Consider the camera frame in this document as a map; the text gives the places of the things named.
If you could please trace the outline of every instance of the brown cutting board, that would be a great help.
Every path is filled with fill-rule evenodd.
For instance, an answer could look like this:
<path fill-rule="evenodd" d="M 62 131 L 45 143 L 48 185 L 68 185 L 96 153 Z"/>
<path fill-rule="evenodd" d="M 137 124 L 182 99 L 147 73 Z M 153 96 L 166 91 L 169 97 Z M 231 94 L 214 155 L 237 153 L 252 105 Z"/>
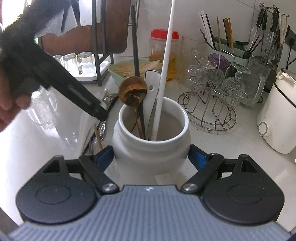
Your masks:
<path fill-rule="evenodd" d="M 131 0 L 106 0 L 106 52 L 123 53 L 127 46 L 128 22 Z M 97 23 L 98 49 L 103 53 L 102 22 Z M 91 51 L 93 37 L 91 25 L 77 26 L 61 36 L 42 36 L 44 51 L 51 55 Z"/>

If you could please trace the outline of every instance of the red lid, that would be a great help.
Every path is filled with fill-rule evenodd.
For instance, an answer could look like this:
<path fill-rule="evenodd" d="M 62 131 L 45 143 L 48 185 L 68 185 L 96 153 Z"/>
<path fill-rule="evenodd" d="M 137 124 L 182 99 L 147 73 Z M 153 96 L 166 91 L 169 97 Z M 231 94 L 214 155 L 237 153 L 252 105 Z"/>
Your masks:
<path fill-rule="evenodd" d="M 158 39 L 166 39 L 168 35 L 167 29 L 153 29 L 150 32 L 150 37 Z M 172 39 L 179 39 L 179 34 L 177 31 L 173 31 Z"/>

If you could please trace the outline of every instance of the plastic jar with red lid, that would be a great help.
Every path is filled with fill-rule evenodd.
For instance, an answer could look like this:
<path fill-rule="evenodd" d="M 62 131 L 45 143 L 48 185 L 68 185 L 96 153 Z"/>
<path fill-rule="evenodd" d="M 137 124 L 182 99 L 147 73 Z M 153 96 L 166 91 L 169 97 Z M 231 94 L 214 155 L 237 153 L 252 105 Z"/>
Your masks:
<path fill-rule="evenodd" d="M 161 63 L 163 62 L 167 35 L 168 31 L 166 29 L 153 29 L 150 32 L 150 61 L 160 60 Z M 179 34 L 177 31 L 173 31 L 172 43 L 170 47 L 170 60 L 168 64 L 167 81 L 174 79 L 176 76 L 176 58 L 179 46 L 178 41 Z"/>

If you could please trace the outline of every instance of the human hand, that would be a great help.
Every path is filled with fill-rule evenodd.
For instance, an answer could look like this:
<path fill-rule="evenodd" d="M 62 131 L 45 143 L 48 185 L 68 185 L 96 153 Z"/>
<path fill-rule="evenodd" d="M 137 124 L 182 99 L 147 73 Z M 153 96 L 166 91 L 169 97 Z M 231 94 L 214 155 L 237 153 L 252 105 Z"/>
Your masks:
<path fill-rule="evenodd" d="M 12 99 L 9 90 L 9 80 L 0 68 L 0 132 L 3 131 L 20 112 L 30 105 L 31 97 L 20 94 L 15 100 Z"/>

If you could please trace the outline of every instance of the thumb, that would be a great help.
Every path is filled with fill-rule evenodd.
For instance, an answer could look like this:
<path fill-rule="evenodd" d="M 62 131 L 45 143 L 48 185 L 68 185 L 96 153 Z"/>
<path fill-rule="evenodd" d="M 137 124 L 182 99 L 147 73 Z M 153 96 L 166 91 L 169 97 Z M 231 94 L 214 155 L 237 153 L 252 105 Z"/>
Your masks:
<path fill-rule="evenodd" d="M 12 106 L 13 101 L 9 90 L 9 80 L 2 68 L 0 68 L 0 107 L 4 110 L 10 110 Z"/>

